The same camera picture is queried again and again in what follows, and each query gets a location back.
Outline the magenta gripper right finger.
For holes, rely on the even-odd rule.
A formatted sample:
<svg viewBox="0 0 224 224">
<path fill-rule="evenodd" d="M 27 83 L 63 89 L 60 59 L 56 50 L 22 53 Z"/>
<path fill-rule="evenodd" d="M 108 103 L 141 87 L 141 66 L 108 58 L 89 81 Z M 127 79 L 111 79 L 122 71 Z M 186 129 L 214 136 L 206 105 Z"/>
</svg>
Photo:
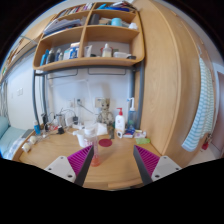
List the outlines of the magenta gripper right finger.
<svg viewBox="0 0 224 224">
<path fill-rule="evenodd" d="M 144 185 L 181 170 L 168 156 L 159 157 L 137 145 L 134 146 L 133 155 Z"/>
</svg>

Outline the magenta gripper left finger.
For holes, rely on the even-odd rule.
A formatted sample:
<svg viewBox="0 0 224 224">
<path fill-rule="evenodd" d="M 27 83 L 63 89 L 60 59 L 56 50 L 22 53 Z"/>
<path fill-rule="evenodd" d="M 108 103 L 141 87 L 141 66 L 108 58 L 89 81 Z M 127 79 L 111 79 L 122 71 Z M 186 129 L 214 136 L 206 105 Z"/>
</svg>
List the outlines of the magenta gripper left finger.
<svg viewBox="0 0 224 224">
<path fill-rule="evenodd" d="M 93 155 L 94 147 L 87 146 L 68 157 L 59 156 L 45 168 L 45 171 L 82 186 Z"/>
</svg>

